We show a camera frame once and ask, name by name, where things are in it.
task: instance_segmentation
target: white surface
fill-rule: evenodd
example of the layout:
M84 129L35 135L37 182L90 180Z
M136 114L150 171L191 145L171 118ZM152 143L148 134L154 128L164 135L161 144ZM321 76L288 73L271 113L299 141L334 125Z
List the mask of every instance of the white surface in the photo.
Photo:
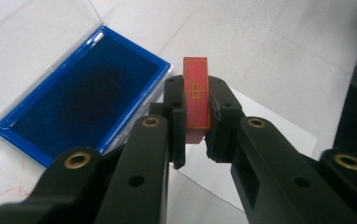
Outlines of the white surface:
M110 28L171 62L176 75L183 56L207 56L210 75L288 120L290 132L316 136L313 158L332 146L357 58L357 0L93 3ZM98 22L86 1L0 1L0 118ZM0 141L0 203L22 199L42 173L35 164L23 173L23 161L32 163ZM173 173L180 184L169 191L169 223L241 222L219 193ZM231 220L219 219L222 209Z

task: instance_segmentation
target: black object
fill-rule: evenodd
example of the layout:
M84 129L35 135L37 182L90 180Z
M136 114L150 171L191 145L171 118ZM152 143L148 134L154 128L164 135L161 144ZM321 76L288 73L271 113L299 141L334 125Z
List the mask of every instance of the black object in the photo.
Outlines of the black object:
M250 223L357 223L357 155L307 158L272 123L247 118L221 79L209 85L207 155L232 163ZM168 162L185 162L182 77L164 92L125 146L103 158L88 148L62 154L26 201L0 207L0 223L165 223Z

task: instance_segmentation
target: crosshair marking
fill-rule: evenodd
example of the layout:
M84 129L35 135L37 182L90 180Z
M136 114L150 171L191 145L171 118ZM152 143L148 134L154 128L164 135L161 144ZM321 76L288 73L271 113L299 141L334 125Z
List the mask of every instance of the crosshair marking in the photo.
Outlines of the crosshair marking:
M200 87L199 87L199 82L192 82L191 83L191 89L190 89L190 92L192 93L191 94L191 98L192 99L195 99L195 100L198 100L201 98L201 92L206 92L206 90L201 90Z

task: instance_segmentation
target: red block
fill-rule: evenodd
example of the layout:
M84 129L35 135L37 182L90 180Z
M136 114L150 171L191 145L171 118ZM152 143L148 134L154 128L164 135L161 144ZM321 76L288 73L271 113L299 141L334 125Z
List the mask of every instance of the red block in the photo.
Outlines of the red block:
M184 58L184 91L187 105L187 144L199 144L210 130L207 58Z

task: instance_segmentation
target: transparent plastic box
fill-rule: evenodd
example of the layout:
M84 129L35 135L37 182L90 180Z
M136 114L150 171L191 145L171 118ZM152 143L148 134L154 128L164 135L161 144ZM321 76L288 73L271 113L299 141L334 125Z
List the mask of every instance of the transparent plastic box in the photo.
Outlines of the transparent plastic box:
M108 29L90 1L29 1L0 22L0 135L44 166L121 144L171 64Z

